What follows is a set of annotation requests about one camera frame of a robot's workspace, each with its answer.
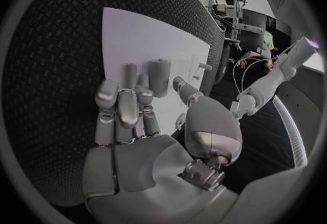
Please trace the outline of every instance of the white robotic arm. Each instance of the white robotic arm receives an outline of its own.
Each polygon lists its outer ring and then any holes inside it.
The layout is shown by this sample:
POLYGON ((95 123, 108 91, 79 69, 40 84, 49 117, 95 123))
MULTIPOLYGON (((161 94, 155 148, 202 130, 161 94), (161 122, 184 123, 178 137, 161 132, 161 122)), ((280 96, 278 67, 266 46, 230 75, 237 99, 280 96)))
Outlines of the white robotic arm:
POLYGON ((260 110, 274 96, 277 87, 293 78, 296 69, 315 52, 310 41, 302 37, 288 54, 279 56, 272 71, 241 92, 237 96, 238 102, 232 103, 230 111, 236 119, 241 119, 245 114, 251 116, 260 110))

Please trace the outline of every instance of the perforated surface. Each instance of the perforated surface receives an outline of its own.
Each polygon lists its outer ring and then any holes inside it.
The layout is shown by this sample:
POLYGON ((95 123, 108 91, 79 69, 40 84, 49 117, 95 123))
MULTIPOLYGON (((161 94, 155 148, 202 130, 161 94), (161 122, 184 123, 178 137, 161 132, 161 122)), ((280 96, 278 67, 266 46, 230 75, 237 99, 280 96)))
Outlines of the perforated surface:
POLYGON ((103 7, 167 22, 210 44, 208 94, 223 33, 198 0, 34 0, 11 42, 2 84, 7 132, 23 170, 51 203, 82 203, 83 162, 93 145, 94 94, 104 78, 103 7))

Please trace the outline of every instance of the person's hand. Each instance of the person's hand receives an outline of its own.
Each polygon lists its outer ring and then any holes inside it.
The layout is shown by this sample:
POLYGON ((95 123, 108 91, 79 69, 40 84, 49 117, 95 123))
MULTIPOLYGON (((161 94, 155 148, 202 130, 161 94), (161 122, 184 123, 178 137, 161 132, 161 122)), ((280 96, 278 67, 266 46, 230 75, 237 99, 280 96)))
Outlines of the person's hand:
POLYGON ((242 59, 238 64, 237 67, 240 67, 241 69, 244 69, 247 66, 247 62, 245 59, 242 59))
POLYGON ((273 61, 270 59, 265 63, 265 67, 268 71, 271 71, 274 67, 274 63, 273 61))

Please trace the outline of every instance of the white sheet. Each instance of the white sheet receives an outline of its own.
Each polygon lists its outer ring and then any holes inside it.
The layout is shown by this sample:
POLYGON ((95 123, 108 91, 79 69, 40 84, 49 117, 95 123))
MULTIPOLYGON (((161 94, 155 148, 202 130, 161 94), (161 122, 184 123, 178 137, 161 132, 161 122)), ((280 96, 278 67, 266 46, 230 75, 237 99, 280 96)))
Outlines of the white sheet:
POLYGON ((175 122, 186 106, 173 90, 174 77, 181 76, 200 88, 204 70, 199 63, 207 63, 209 45, 193 35, 164 22, 129 11, 104 8, 102 20, 102 52, 106 78, 125 87, 124 67, 138 65, 138 74, 146 72, 152 59, 169 59, 171 74, 167 96, 154 98, 153 107, 163 134, 175 132, 175 122))

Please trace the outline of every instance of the black textured panel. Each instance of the black textured panel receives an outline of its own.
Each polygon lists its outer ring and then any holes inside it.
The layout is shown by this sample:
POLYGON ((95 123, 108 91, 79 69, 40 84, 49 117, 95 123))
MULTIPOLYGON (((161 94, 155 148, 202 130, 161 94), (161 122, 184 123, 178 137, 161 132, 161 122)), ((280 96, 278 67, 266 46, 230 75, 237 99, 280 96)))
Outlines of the black textured panel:
POLYGON ((5 123, 15 154, 51 203, 82 203, 83 162, 93 145, 104 78, 103 7, 167 22, 210 44, 209 94, 223 33, 198 0, 34 0, 11 42, 3 77, 5 123))

